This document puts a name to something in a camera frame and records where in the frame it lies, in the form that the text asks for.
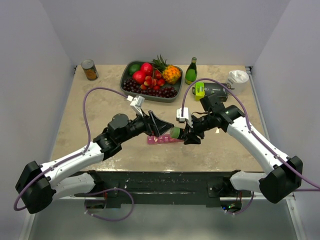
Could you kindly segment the pink weekly pill organizer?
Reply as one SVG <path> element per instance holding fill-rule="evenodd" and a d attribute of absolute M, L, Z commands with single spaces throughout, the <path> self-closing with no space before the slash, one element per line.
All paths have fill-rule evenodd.
<path fill-rule="evenodd" d="M 148 136 L 147 144 L 148 145 L 161 145 L 161 144 L 171 144 L 171 143 L 182 143 L 182 140 L 172 138 L 169 134 L 164 134 L 159 137 Z"/>

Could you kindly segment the green pill bottle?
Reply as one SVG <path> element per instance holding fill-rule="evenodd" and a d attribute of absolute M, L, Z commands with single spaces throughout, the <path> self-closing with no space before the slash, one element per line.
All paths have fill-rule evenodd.
<path fill-rule="evenodd" d="M 184 134 L 185 134 L 185 130 L 183 128 L 176 127 L 176 126 L 173 127 L 169 133 L 172 139 L 177 139 L 177 140 L 184 140 Z"/>

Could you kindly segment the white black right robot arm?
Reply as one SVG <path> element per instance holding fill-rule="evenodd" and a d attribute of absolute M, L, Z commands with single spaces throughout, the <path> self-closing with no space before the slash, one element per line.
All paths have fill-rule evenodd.
<path fill-rule="evenodd" d="M 176 111 L 176 120 L 185 123 L 184 144 L 200 144 L 205 132 L 218 128 L 236 139 L 255 158 L 262 172 L 235 170 L 223 183 L 223 192 L 230 197 L 239 191 L 261 193 L 276 204 L 301 186 L 303 162 L 298 156 L 290 157 L 272 145 L 248 120 L 237 106 L 225 107 L 216 94 L 200 100 L 205 111 L 197 118 L 189 109 Z"/>

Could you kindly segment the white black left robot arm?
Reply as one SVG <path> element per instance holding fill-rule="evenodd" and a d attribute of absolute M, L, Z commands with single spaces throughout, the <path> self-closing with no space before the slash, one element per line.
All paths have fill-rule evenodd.
<path fill-rule="evenodd" d="M 26 164 L 15 185 L 17 200 L 23 201 L 24 206 L 18 207 L 15 203 L 14 210 L 27 209 L 30 214 L 44 210 L 58 193 L 54 188 L 63 180 L 113 157 L 122 150 L 122 143 L 140 134 L 159 137 L 173 127 L 172 123 L 159 119 L 151 110 L 137 114 L 135 119 L 129 119 L 123 113 L 116 114 L 102 133 L 84 148 L 47 163 L 32 161 Z"/>

